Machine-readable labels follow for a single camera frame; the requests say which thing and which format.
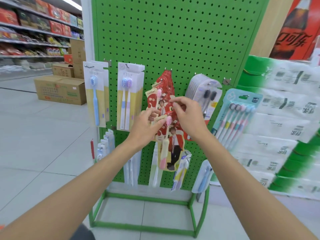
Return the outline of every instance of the person's left arm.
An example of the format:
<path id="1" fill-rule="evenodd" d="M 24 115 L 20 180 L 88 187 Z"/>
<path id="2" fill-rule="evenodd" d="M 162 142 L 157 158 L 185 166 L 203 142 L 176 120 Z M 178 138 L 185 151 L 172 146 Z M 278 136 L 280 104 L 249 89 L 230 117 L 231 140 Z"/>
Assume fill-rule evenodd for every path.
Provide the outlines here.
<path id="1" fill-rule="evenodd" d="M 123 165 L 161 128 L 165 120 L 148 123 L 156 113 L 155 108 L 142 111 L 122 144 L 6 226 L 0 239 L 69 240 Z"/>

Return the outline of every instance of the person's right hand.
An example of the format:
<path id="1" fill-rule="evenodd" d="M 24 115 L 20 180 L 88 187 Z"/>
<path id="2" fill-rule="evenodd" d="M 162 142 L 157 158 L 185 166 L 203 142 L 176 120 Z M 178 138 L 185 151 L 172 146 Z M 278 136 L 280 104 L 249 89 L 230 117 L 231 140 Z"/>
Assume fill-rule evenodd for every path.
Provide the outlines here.
<path id="1" fill-rule="evenodd" d="M 182 129 L 191 138 L 196 139 L 209 131 L 201 112 L 201 106 L 197 101 L 181 96 L 171 99 L 170 102 L 173 102 Z"/>

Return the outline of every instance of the man in red jacket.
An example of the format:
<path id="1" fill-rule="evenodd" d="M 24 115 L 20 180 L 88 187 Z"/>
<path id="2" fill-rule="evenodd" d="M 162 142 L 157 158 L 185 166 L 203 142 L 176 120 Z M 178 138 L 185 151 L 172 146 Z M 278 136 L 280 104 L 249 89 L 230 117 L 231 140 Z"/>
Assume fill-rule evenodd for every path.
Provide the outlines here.
<path id="1" fill-rule="evenodd" d="M 170 128 L 172 136 L 169 137 L 169 152 L 171 152 L 171 162 L 167 163 L 167 169 L 174 171 L 174 164 L 179 160 L 183 148 L 182 135 L 176 134 L 176 128 Z"/>

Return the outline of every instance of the black pants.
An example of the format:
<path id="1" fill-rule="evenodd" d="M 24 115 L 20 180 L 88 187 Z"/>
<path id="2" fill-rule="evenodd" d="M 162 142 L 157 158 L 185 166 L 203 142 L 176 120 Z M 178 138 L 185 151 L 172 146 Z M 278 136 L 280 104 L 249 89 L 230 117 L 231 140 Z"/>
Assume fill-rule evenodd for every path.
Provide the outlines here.
<path id="1" fill-rule="evenodd" d="M 95 240 L 94 234 L 84 224 L 81 224 L 70 240 Z"/>
<path id="2" fill-rule="evenodd" d="M 174 166 L 174 164 L 179 160 L 180 153 L 182 149 L 179 145 L 175 145 L 171 152 L 171 162 L 168 162 L 167 168 Z"/>

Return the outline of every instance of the forearm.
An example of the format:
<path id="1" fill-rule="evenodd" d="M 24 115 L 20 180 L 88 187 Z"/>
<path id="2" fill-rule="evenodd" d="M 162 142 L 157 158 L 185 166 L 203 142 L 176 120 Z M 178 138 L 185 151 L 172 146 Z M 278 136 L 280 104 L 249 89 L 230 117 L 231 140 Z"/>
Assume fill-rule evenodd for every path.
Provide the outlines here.
<path id="1" fill-rule="evenodd" d="M 124 142 L 0 232 L 0 239 L 68 240 L 123 165 L 138 151 Z"/>
<path id="2" fill-rule="evenodd" d="M 209 131 L 200 133 L 195 141 L 251 240 L 317 239 Z"/>

